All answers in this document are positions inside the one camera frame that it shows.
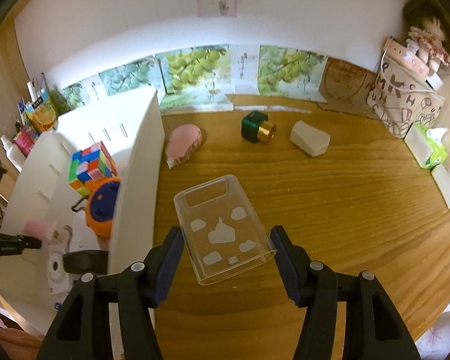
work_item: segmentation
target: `white bottle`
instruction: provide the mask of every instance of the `white bottle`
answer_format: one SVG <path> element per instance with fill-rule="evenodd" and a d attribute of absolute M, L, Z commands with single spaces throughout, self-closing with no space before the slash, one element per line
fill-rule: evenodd
<path fill-rule="evenodd" d="M 5 135 L 2 135 L 0 139 L 2 140 L 3 148 L 7 152 L 7 158 L 10 160 L 13 166 L 15 166 L 15 168 L 17 168 L 18 171 L 21 172 L 23 164 L 25 163 L 25 160 L 27 158 L 23 155 L 18 146 L 10 142 L 10 140 Z"/>

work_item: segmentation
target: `orange toy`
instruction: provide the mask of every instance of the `orange toy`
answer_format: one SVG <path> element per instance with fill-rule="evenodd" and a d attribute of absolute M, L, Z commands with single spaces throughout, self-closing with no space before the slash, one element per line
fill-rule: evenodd
<path fill-rule="evenodd" d="M 120 177 L 100 180 L 88 198 L 88 203 L 85 207 L 87 226 L 100 237 L 110 238 L 121 181 Z"/>

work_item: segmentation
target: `doll hair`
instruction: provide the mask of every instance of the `doll hair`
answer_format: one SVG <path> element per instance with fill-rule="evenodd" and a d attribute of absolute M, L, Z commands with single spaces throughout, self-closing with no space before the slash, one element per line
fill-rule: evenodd
<path fill-rule="evenodd" d="M 403 20 L 407 29 L 411 26 L 423 28 L 423 22 L 433 18 L 440 21 L 446 38 L 443 46 L 450 54 L 450 26 L 437 5 L 428 0 L 408 0 L 403 7 Z"/>

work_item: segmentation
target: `white eraser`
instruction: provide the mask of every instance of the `white eraser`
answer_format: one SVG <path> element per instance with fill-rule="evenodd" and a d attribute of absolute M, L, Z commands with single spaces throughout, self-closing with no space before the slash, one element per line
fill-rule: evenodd
<path fill-rule="evenodd" d="M 450 208 L 450 176 L 447 170 L 442 164 L 437 165 L 432 170 L 432 177 L 437 183 L 447 207 Z"/>
<path fill-rule="evenodd" d="M 316 157 L 327 150 L 330 135 L 300 120 L 293 126 L 290 141 L 308 155 Z"/>

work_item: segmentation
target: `pink cup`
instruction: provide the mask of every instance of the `pink cup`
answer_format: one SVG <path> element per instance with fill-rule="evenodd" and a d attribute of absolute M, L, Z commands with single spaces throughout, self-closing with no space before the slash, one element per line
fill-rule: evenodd
<path fill-rule="evenodd" d="M 50 243 L 54 238 L 56 222 L 46 222 L 40 219 L 29 219 L 25 223 L 25 233 Z"/>

